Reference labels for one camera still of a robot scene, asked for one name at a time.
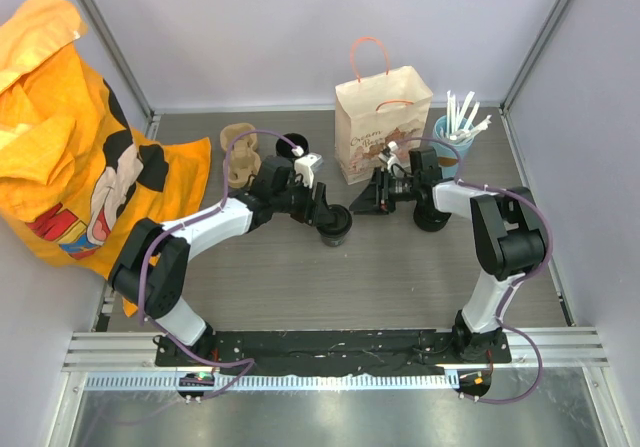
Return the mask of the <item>paper bag with orange handles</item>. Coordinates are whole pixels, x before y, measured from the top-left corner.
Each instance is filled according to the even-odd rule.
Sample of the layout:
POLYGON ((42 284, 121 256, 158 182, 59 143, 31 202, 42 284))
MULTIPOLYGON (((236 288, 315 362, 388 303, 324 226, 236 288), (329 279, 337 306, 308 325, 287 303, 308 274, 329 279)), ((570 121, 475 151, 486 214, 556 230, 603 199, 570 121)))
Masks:
POLYGON ((423 136, 433 93, 412 66, 392 68, 382 42, 361 37, 351 46, 355 79, 335 87, 335 158, 347 184, 368 179, 379 165, 378 155, 390 142, 408 164, 408 150, 423 136), (370 41, 381 48, 384 71, 365 77, 356 66, 359 44, 370 41))

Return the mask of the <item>black cup lid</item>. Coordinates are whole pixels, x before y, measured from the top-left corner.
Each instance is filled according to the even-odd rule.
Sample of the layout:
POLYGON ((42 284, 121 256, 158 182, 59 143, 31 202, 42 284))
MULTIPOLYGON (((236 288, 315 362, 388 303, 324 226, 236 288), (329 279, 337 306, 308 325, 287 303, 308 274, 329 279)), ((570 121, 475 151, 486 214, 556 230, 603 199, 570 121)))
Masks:
POLYGON ((349 232, 352 227, 352 216, 347 208, 339 204, 331 204, 328 206, 328 212, 331 219, 322 222, 317 230, 325 236, 344 235, 349 232))

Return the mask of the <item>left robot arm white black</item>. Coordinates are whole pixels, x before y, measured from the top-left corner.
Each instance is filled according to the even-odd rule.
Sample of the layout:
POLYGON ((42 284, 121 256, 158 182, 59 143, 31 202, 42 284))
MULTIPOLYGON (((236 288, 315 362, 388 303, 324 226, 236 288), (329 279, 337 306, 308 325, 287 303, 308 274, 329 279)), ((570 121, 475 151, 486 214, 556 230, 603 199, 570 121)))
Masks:
POLYGON ((288 214, 300 223, 327 227, 336 221, 326 187, 315 182, 322 156, 295 160, 269 156, 248 187, 214 206, 165 223, 148 218, 132 228, 108 277, 143 318, 155 323, 190 365, 212 363, 214 331, 182 295, 189 262, 202 252, 288 214))

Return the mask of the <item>single black coffee cup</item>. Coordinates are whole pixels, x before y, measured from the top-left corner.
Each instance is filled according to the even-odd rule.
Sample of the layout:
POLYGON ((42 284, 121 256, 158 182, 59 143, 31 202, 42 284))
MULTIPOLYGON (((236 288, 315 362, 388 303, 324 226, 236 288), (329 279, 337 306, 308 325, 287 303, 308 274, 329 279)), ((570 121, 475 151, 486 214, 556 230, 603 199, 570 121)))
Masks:
POLYGON ((328 247, 338 247, 345 242, 346 236, 349 233, 350 228, 329 228, 318 227, 317 231, 320 234, 321 241, 328 247))

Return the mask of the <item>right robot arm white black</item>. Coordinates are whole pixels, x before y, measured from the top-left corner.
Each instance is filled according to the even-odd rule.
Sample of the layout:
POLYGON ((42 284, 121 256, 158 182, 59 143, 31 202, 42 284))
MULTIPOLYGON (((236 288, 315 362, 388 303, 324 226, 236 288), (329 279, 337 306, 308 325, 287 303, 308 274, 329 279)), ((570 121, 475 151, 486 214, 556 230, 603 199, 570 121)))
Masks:
POLYGON ((506 308, 527 275, 547 257, 549 237, 526 188, 492 191, 445 178, 432 147, 409 151, 410 170, 397 162, 392 147, 376 167, 349 210, 358 215, 386 215, 399 202, 415 203, 413 220, 426 232, 443 229, 453 215, 471 222, 481 271, 466 305, 452 327, 451 350, 472 362, 499 344, 506 308))

